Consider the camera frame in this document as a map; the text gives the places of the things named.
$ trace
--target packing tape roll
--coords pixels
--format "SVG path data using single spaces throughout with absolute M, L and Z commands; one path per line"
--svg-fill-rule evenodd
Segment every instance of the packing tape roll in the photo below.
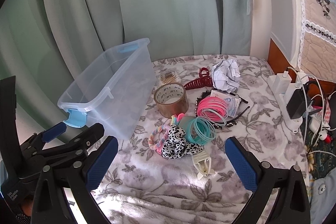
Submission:
M 166 118 L 186 113 L 189 108 L 185 88 L 178 83 L 168 83 L 159 87 L 154 93 L 154 101 L 161 115 Z

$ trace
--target white curtain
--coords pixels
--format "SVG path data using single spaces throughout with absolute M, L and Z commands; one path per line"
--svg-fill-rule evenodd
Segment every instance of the white curtain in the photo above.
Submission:
M 148 37 L 152 60 L 249 55 L 251 0 L 6 0 L 0 77 L 17 76 L 20 106 L 43 128 L 65 119 L 64 90 L 100 53 Z M 65 138 L 78 130 L 71 128 Z

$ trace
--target plastic storage box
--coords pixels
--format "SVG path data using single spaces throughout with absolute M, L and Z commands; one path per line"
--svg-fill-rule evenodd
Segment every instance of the plastic storage box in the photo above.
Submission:
M 73 127 L 101 123 L 105 135 L 128 140 L 155 85 L 148 38 L 112 47 L 93 61 L 58 100 Z

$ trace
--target crumpled paper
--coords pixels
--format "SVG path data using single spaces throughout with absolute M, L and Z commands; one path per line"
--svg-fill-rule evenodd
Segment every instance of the crumpled paper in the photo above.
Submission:
M 239 87 L 240 73 L 237 61 L 234 59 L 223 60 L 214 65 L 211 75 L 213 86 L 216 89 L 230 93 Z

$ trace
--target power strip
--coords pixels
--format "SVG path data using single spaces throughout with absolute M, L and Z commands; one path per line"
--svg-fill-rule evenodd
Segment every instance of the power strip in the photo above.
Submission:
M 275 81 L 275 78 L 277 76 L 276 75 L 271 75 L 270 77 L 268 77 L 267 79 L 267 84 L 269 86 L 269 88 L 271 89 L 271 91 L 274 94 L 275 99 L 278 102 L 278 105 L 280 107 L 281 113 L 282 113 L 282 117 L 285 121 L 286 126 L 294 133 L 298 132 L 300 125 L 302 124 L 302 117 L 298 118 L 298 119 L 291 119 L 289 117 L 289 114 L 287 112 L 287 108 L 286 108 L 286 104 L 284 101 L 284 94 L 276 94 L 273 90 L 273 84 Z

